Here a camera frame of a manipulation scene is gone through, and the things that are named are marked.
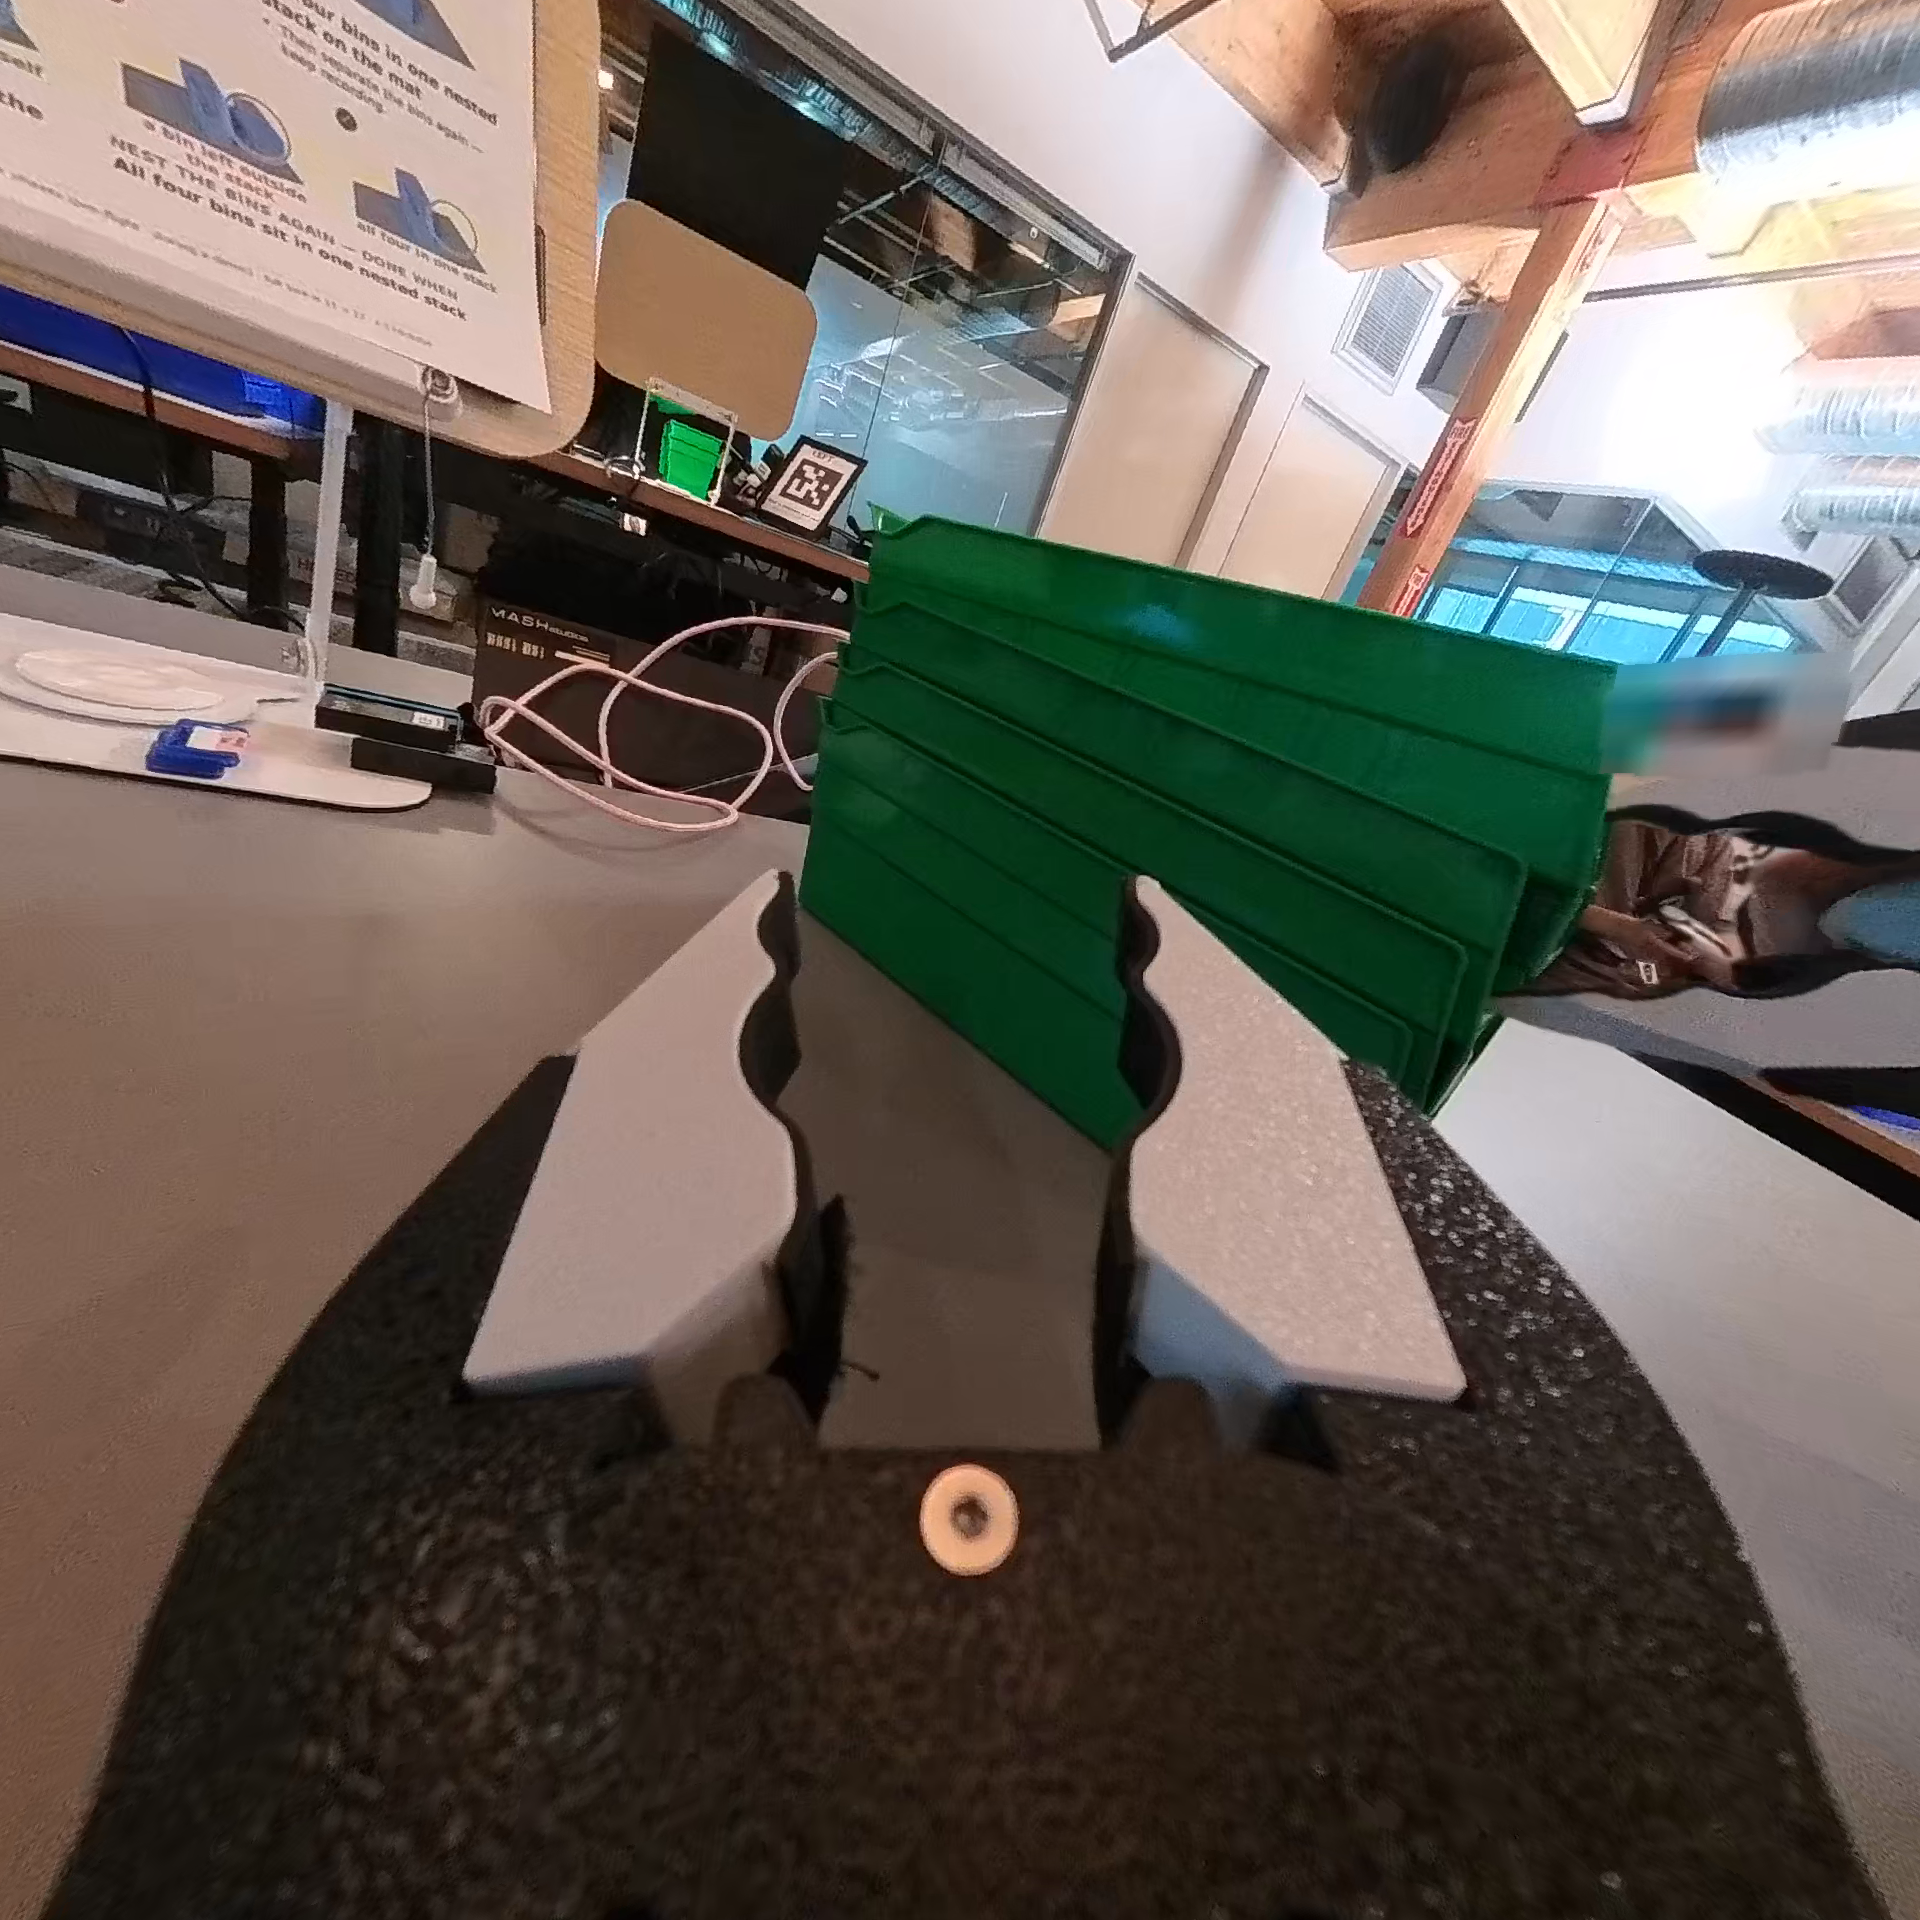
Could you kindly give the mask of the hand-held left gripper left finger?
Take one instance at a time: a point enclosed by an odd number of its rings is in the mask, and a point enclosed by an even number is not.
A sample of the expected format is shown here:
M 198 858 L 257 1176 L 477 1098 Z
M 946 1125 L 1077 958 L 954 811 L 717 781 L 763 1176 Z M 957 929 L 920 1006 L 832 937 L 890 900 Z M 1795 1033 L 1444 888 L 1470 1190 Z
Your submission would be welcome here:
M 735 1380 L 773 1379 L 822 1423 L 848 1219 L 783 1107 L 800 966 L 798 884 L 770 871 L 585 1034 L 464 1395 L 630 1388 L 656 1431 L 705 1444 Z

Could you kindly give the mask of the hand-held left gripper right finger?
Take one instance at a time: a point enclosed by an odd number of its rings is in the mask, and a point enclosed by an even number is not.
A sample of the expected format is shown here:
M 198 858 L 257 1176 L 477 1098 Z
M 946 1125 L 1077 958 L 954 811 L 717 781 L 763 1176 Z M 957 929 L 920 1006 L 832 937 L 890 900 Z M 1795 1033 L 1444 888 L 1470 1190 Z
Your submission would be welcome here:
M 1464 1405 L 1336 1044 L 1152 877 L 1125 886 L 1116 978 L 1138 1117 L 1102 1214 L 1102 1439 L 1164 1380 L 1239 1447 L 1313 1395 Z

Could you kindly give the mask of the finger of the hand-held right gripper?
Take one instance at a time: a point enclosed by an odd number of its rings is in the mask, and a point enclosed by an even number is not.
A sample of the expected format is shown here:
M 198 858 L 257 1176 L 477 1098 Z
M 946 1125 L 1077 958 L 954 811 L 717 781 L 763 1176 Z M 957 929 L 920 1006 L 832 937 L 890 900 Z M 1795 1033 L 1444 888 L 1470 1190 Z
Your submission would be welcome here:
M 1918 972 L 1855 969 L 1789 993 L 1735 993 L 1690 954 L 1568 954 L 1500 1015 L 1573 1041 L 1719 1072 L 1918 1068 Z
M 1737 838 L 1756 849 L 1810 853 L 1858 867 L 1918 853 L 1916 769 L 1817 769 L 1633 781 L 1610 826 L 1675 837 Z

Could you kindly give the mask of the wooden edged table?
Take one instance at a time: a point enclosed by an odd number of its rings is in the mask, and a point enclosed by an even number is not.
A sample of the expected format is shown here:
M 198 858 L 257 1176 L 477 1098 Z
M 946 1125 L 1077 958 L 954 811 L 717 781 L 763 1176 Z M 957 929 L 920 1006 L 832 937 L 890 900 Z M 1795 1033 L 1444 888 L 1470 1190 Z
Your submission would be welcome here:
M 1756 1131 L 1806 1161 L 1860 1182 L 1868 1169 L 1909 1184 L 1918 1180 L 1916 1117 L 1836 1107 L 1755 1077 L 1732 1078 L 1726 1093 L 1741 1097 L 1741 1110 Z

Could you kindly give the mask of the black round stand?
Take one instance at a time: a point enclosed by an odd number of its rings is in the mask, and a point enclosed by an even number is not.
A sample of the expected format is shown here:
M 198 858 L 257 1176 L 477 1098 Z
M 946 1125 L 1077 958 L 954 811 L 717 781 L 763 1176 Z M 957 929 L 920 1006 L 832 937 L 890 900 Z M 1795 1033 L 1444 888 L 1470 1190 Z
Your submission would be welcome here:
M 1705 549 L 1692 558 L 1692 570 L 1711 588 L 1732 597 L 1699 648 L 1703 661 L 1726 648 L 1755 602 L 1802 606 L 1827 598 L 1836 585 L 1832 574 L 1798 558 L 1745 549 Z

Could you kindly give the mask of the large window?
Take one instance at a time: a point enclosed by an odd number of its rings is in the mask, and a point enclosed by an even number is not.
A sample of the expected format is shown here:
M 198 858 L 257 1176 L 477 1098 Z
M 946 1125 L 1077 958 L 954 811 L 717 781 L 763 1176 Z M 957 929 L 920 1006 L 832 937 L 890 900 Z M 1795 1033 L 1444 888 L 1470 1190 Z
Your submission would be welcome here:
M 1804 635 L 1756 594 L 1699 570 L 1709 549 L 1643 493 L 1497 485 L 1478 493 L 1417 616 L 1570 661 L 1666 664 L 1802 652 Z

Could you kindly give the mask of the flat black device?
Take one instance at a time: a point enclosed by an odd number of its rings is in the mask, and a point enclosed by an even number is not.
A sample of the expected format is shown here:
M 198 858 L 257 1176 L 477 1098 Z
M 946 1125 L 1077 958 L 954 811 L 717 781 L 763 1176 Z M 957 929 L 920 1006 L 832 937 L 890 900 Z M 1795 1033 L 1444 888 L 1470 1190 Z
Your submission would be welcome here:
M 500 766 L 491 750 L 464 741 L 421 746 L 406 741 L 356 734 L 349 748 L 356 772 L 421 782 L 439 794 L 492 799 Z

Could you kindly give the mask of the black electronics box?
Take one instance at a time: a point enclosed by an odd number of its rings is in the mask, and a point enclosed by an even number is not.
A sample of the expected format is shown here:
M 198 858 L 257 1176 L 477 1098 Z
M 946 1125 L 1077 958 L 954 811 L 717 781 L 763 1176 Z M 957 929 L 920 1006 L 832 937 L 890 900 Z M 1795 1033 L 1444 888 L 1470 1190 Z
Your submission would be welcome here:
M 606 669 L 628 672 L 676 620 L 645 637 L 540 612 L 485 594 L 474 612 L 472 705 L 510 700 L 542 729 L 510 719 L 506 741 L 568 778 L 585 781 L 581 750 L 601 742 L 601 713 L 612 694 Z M 764 620 L 694 637 L 649 672 L 652 691 L 622 693 L 609 719 L 612 760 L 663 786 L 744 778 L 763 753 L 755 725 L 770 727 L 783 685 L 804 661 L 826 655 L 826 637 Z

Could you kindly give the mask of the white tray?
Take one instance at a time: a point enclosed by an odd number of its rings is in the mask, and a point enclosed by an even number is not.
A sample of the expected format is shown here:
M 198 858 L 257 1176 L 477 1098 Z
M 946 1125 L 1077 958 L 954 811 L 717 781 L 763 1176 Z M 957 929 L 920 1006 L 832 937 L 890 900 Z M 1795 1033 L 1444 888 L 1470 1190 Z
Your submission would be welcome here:
M 432 799 L 432 788 L 419 781 L 354 770 L 349 734 L 316 729 L 318 696 L 296 674 L 126 637 L 85 633 L 11 612 L 2 616 L 2 663 L 43 648 L 132 655 L 188 669 L 234 694 L 218 721 L 200 723 L 247 727 L 253 733 L 253 744 L 240 769 L 225 781 L 157 778 L 144 770 L 144 758 L 157 733 L 170 725 L 152 729 L 89 723 L 43 713 L 5 696 L 2 756 L 6 762 L 351 813 L 408 813 Z

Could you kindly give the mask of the small black blue device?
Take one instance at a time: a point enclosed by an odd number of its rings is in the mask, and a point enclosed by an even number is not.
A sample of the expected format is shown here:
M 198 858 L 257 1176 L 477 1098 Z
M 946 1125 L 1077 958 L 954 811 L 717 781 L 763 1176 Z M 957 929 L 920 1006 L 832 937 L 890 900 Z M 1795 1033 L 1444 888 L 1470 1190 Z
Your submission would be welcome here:
M 432 754 L 448 754 L 464 741 L 464 721 L 454 709 L 339 685 L 321 691 L 312 723 L 325 733 Z

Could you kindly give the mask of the white door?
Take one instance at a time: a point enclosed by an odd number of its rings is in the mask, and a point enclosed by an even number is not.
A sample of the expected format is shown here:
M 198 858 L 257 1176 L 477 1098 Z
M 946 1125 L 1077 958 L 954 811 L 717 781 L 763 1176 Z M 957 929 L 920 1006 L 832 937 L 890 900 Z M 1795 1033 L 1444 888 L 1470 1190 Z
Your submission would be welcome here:
M 1077 410 L 1045 537 L 1189 565 L 1266 381 L 1255 352 L 1135 276 Z
M 1297 598 L 1339 601 L 1405 470 L 1399 453 L 1319 398 L 1299 396 L 1219 574 Z

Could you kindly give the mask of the wooden ceiling beams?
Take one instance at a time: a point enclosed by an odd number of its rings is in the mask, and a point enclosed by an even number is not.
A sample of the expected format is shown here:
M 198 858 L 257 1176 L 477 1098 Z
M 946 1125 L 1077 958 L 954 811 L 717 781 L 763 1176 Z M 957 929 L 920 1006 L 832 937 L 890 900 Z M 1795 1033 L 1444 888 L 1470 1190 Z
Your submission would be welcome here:
M 1629 200 L 1696 170 L 1699 112 L 1756 4 L 1140 4 L 1332 191 L 1325 250 L 1348 270 L 1483 263 L 1548 211 Z M 1431 150 L 1369 162 L 1364 112 L 1390 64 L 1435 43 L 1460 89 Z

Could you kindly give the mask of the white round disc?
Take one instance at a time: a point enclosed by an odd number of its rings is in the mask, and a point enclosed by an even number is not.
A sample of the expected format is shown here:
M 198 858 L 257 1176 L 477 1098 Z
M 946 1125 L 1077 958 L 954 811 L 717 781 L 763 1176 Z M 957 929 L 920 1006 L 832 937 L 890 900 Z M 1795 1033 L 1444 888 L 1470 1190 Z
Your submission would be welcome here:
M 31 648 L 2 663 L 5 699 L 67 719 L 125 727 L 221 721 L 229 687 L 132 652 Z

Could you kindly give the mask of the black white marker sign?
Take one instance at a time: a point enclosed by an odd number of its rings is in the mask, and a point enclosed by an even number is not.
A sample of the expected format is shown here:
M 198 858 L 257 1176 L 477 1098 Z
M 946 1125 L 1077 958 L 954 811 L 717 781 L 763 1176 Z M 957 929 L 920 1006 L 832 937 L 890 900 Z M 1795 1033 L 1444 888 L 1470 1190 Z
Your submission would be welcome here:
M 843 445 L 796 436 L 770 455 L 755 514 L 783 532 L 822 543 L 869 469 L 869 458 Z

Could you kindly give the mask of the clear acrylic holder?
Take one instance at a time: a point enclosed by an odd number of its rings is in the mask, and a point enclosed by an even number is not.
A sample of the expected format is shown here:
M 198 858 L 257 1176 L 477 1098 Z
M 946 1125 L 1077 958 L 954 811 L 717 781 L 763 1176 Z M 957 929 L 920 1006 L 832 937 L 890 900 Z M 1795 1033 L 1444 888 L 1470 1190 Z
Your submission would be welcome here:
M 710 509 L 719 506 L 727 487 L 729 469 L 732 465 L 735 441 L 740 428 L 739 415 L 732 409 L 724 407 L 722 403 L 702 396 L 687 387 L 681 387 L 663 376 L 651 376 L 640 388 L 640 419 L 638 419 L 638 430 L 636 430 L 636 470 L 640 477 L 656 485 L 661 485 L 656 478 L 661 427 L 668 416 L 690 419 L 694 424 L 707 427 L 708 430 L 715 430 L 731 438 L 724 485 L 719 493 L 719 499 L 710 503 Z

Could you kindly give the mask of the glass partition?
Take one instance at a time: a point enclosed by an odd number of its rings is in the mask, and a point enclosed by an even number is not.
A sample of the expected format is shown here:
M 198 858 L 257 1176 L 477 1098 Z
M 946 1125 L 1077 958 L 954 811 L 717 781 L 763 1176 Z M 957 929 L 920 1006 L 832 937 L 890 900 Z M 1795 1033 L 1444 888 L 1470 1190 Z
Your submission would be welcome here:
M 647 57 L 674 31 L 846 143 L 804 292 L 819 315 L 798 436 L 869 460 L 869 503 L 1033 535 L 1125 256 L 798 4 L 603 3 L 598 206 L 628 200 Z

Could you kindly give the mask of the brown rounded board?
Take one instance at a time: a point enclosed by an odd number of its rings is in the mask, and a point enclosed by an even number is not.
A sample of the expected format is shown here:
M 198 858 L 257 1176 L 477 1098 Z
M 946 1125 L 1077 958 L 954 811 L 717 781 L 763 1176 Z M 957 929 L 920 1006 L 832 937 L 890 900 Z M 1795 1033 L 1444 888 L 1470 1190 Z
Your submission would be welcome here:
M 635 388 L 661 382 L 783 441 L 819 338 L 802 287 L 642 202 L 621 202 L 598 238 L 592 359 Z

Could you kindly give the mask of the blue plastic bin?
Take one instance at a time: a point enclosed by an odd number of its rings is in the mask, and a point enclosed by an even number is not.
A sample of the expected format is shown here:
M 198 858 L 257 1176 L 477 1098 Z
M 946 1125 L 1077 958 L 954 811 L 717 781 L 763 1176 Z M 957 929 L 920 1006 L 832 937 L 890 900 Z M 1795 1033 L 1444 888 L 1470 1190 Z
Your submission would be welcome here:
M 234 421 L 300 436 L 325 433 L 325 401 L 315 394 L 20 291 L 2 291 L 2 341 Z

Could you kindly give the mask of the black flat panel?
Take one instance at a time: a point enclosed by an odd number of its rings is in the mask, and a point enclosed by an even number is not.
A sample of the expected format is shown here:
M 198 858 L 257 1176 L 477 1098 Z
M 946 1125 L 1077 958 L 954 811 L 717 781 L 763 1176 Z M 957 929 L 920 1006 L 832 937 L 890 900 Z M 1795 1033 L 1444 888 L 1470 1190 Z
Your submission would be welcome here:
M 848 143 L 674 28 L 647 44 L 628 200 L 809 288 Z

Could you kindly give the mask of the silver air duct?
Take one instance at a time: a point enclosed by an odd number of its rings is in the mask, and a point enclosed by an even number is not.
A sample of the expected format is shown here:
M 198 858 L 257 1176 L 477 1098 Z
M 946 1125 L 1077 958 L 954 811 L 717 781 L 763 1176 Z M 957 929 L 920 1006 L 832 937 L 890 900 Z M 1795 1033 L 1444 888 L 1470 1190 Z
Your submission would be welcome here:
M 1915 186 L 1918 7 L 1806 3 L 1756 16 L 1700 104 L 1695 162 L 1765 204 Z
M 1806 460 L 1787 511 L 1806 537 L 1918 541 L 1918 378 L 1866 364 L 1797 378 L 1759 441 L 1768 455 Z

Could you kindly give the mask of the wooden post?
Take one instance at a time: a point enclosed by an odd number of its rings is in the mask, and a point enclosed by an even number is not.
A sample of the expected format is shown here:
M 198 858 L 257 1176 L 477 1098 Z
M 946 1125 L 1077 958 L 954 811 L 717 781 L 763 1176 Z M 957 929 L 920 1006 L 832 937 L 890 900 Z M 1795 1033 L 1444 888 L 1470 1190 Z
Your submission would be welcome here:
M 1359 594 L 1370 612 L 1417 616 L 1453 541 L 1559 341 L 1621 240 L 1606 200 L 1548 209 L 1383 552 Z

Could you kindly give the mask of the white wall vent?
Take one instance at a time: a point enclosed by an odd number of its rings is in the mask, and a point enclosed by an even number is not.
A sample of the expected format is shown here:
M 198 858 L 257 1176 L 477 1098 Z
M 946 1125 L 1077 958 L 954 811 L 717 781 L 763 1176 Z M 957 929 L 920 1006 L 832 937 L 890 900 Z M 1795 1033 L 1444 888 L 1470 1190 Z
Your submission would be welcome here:
M 1332 349 L 1334 359 L 1381 392 L 1396 392 L 1443 294 L 1443 281 L 1424 265 L 1400 263 L 1362 273 Z

